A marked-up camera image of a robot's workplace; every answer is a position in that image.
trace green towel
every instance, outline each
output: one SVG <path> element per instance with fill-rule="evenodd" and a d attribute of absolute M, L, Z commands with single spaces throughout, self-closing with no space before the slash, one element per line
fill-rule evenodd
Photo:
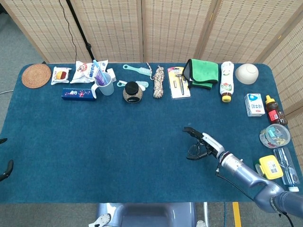
<path fill-rule="evenodd" d="M 218 64 L 211 61 L 189 59 L 183 69 L 183 76 L 191 81 L 191 85 L 211 89 L 218 83 Z"/>

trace woven panel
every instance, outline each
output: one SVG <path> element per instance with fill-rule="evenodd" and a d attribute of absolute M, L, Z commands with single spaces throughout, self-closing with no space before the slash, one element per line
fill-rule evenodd
<path fill-rule="evenodd" d="M 46 62 L 75 62 L 75 47 L 58 0 L 1 0 L 3 7 Z M 66 1 L 62 0 L 78 60 L 91 61 Z"/>
<path fill-rule="evenodd" d="M 223 0 L 203 60 L 254 62 L 302 0 Z"/>
<path fill-rule="evenodd" d="M 303 101 L 303 20 L 266 58 L 274 73 L 279 95 L 286 113 Z"/>
<path fill-rule="evenodd" d="M 74 0 L 73 6 L 96 59 L 138 62 L 141 57 L 143 60 L 140 53 L 143 41 L 139 34 L 141 5 L 138 6 L 137 0 Z"/>
<path fill-rule="evenodd" d="M 211 0 L 145 1 L 146 61 L 186 62 L 193 58 Z"/>
<path fill-rule="evenodd" d="M 303 113 L 289 119 L 288 127 L 292 135 L 295 152 L 297 154 L 301 170 L 303 171 Z"/>

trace yellow tape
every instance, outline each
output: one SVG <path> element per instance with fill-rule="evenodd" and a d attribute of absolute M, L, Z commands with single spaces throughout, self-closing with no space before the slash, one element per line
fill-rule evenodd
<path fill-rule="evenodd" d="M 232 202 L 232 209 L 233 209 L 233 217 L 235 219 L 235 227 L 241 227 L 241 217 L 240 217 L 239 203 L 238 202 Z"/>

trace toothbrush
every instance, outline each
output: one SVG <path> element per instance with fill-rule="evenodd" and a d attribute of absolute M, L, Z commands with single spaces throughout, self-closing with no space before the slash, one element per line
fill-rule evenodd
<path fill-rule="evenodd" d="M 134 67 L 131 67 L 129 65 L 123 65 L 123 69 L 125 69 L 125 70 L 133 70 L 133 71 L 139 72 L 139 73 L 141 73 L 143 75 L 146 75 L 146 76 L 151 76 L 152 75 L 152 72 L 151 72 L 150 69 L 143 68 L 143 67 L 134 68 Z"/>
<path fill-rule="evenodd" d="M 106 79 L 106 76 L 104 75 L 104 73 L 102 72 L 102 70 L 101 70 L 101 68 L 100 68 L 100 66 L 99 66 L 99 64 L 98 64 L 98 62 L 94 59 L 93 60 L 93 63 L 97 66 L 97 68 L 100 70 L 100 73 L 101 73 L 101 75 L 102 75 L 102 77 L 103 77 L 103 79 L 104 79 L 104 81 L 105 81 L 105 84 L 108 84 L 108 81 L 107 81 L 107 79 Z"/>

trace clear plastic container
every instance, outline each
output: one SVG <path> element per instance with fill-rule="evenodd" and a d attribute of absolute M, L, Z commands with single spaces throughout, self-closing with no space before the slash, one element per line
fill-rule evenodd
<path fill-rule="evenodd" d="M 290 133 L 281 124 L 272 124 L 260 132 L 260 140 L 268 148 L 285 146 L 290 141 Z"/>
<path fill-rule="evenodd" d="M 293 160 L 292 157 L 290 156 L 288 148 L 274 149 L 274 154 L 283 171 L 283 176 L 282 176 L 283 183 L 285 185 L 288 185 L 289 191 L 298 192 L 299 188 L 296 185 L 300 183 L 299 177 L 294 168 Z"/>

